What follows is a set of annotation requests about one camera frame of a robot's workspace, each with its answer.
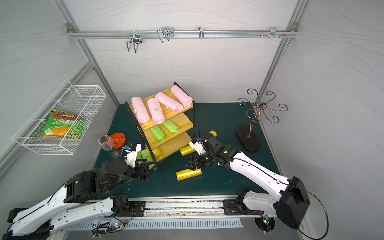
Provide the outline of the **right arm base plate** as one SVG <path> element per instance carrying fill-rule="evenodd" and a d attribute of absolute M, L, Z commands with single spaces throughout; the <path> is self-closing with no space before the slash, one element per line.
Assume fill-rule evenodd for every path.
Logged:
<path fill-rule="evenodd" d="M 250 210 L 240 200 L 223 200 L 220 207 L 226 216 L 240 216 L 250 213 Z"/>

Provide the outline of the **pink roll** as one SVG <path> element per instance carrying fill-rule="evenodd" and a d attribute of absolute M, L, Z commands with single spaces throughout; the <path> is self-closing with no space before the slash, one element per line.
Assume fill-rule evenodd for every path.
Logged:
<path fill-rule="evenodd" d="M 140 124 L 147 123 L 150 120 L 150 116 L 142 98 L 133 97 L 131 98 L 131 100 L 132 100 L 132 106 L 134 108 L 134 113 L 136 114 L 136 118 L 138 122 Z"/>
<path fill-rule="evenodd" d="M 147 101 L 147 105 L 152 117 L 154 124 L 160 125 L 165 121 L 165 116 L 163 109 L 161 107 L 160 101 L 157 97 L 150 98 Z"/>
<path fill-rule="evenodd" d="M 184 106 L 180 104 L 178 101 L 172 99 L 168 95 L 164 94 L 163 92 L 159 92 L 156 94 L 157 99 L 159 102 L 164 105 L 167 109 L 170 109 L 171 111 L 175 113 L 180 113 L 183 111 Z"/>
<path fill-rule="evenodd" d="M 187 95 L 179 86 L 171 87 L 172 95 L 183 105 L 184 108 L 189 108 L 193 103 L 193 98 Z"/>

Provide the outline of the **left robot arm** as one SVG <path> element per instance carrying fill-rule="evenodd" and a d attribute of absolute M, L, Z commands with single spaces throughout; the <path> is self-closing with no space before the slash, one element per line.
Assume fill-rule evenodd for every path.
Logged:
<path fill-rule="evenodd" d="M 130 203 L 127 195 L 101 199 L 102 194 L 132 180 L 148 180 L 158 163 L 146 159 L 128 165 L 124 160 L 104 162 L 98 169 L 83 171 L 35 206 L 10 211 L 4 240 L 46 240 L 71 225 L 99 217 L 141 217 L 144 201 Z"/>

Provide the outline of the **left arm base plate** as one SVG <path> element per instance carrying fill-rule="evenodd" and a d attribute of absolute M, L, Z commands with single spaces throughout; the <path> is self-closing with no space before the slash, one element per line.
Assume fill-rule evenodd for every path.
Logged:
<path fill-rule="evenodd" d="M 118 217 L 143 217 L 146 201 L 128 201 L 119 210 Z"/>

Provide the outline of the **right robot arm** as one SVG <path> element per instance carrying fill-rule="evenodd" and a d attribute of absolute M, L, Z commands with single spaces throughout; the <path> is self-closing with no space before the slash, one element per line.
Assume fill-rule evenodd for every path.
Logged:
<path fill-rule="evenodd" d="M 311 204 L 303 182 L 276 174 L 251 160 L 232 145 L 224 146 L 216 136 L 208 133 L 194 138 L 189 146 L 195 153 L 189 157 L 187 166 L 191 171 L 205 167 L 226 167 L 263 188 L 267 197 L 260 197 L 251 190 L 243 190 L 235 200 L 225 200 L 225 215 L 259 215 L 267 213 L 277 216 L 292 229 L 299 229 Z"/>

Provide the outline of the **pink roll front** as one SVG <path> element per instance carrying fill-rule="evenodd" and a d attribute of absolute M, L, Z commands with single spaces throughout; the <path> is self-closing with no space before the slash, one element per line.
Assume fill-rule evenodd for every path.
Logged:
<path fill-rule="evenodd" d="M 184 108 L 189 108 L 193 103 L 193 98 L 187 95 L 179 86 L 171 87 L 172 95 L 183 105 Z"/>

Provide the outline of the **green roll front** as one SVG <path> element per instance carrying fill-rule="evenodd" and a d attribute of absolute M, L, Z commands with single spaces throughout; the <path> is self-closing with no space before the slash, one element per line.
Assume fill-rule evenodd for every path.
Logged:
<path fill-rule="evenodd" d="M 180 128 L 171 120 L 166 120 L 162 123 L 162 126 L 172 135 L 175 135 Z"/>

